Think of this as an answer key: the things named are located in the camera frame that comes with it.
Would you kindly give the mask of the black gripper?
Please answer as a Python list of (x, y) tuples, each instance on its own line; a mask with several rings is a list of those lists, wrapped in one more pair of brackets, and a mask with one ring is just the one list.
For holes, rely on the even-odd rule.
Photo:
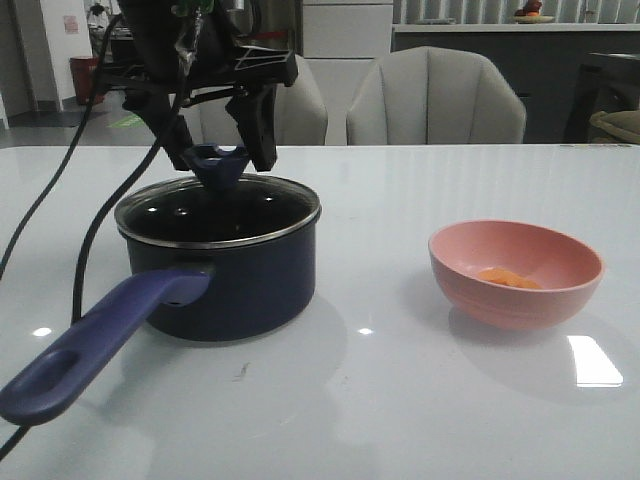
[(274, 84), (293, 85), (298, 76), (295, 54), (240, 45), (219, 1), (120, 1), (118, 5), (136, 54), (133, 59), (100, 63), (93, 76), (98, 91), (151, 93), (126, 94), (123, 108), (137, 115), (160, 141), (175, 170), (188, 171), (184, 152), (194, 143), (167, 94), (180, 88), (245, 88), (225, 109), (236, 122), (254, 168), (270, 171), (277, 160)]

